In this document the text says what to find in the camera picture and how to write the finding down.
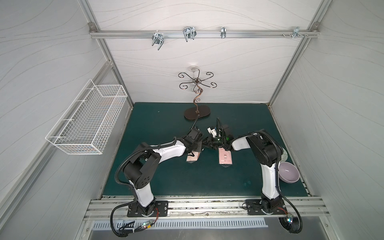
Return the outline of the pink ruler set plastic bag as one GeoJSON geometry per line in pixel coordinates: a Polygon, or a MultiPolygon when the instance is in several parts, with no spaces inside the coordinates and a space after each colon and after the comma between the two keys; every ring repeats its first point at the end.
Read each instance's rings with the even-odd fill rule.
{"type": "Polygon", "coordinates": [[[200,152],[192,151],[191,153],[189,153],[187,155],[186,162],[187,163],[195,163],[199,159],[200,154],[201,154],[200,152]]]}

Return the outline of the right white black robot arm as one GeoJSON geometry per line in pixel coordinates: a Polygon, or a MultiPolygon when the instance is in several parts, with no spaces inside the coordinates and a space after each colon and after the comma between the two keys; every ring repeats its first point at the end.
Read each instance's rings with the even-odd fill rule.
{"type": "Polygon", "coordinates": [[[265,130],[236,138],[219,128],[208,128],[208,133],[209,136],[203,140],[205,148],[221,149],[223,153],[252,150],[262,170],[263,187],[259,205],[265,214],[271,215],[283,202],[278,176],[283,149],[265,130]]]}

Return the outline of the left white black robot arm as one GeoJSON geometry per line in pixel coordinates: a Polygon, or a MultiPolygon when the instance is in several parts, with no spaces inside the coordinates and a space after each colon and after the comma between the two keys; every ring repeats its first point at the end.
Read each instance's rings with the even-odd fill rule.
{"type": "Polygon", "coordinates": [[[155,208],[151,181],[159,165],[167,160],[191,154],[199,147],[203,133],[196,127],[182,137],[174,137],[169,143],[148,145],[141,143],[118,167],[115,182],[132,191],[138,207],[145,216],[155,208]]]}

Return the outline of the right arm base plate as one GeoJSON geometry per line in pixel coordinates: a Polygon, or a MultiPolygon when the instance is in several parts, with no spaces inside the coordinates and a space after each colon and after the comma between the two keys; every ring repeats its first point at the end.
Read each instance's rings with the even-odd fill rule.
{"type": "Polygon", "coordinates": [[[283,201],[273,206],[264,199],[247,199],[242,204],[242,209],[250,216],[285,215],[288,212],[283,201]]]}

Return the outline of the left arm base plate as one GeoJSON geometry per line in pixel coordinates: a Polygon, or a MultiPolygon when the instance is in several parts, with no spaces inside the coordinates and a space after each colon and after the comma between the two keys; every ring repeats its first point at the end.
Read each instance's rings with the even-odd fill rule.
{"type": "Polygon", "coordinates": [[[153,200],[147,207],[143,207],[135,201],[129,206],[127,217],[166,217],[168,215],[168,207],[168,201],[153,200]]]}

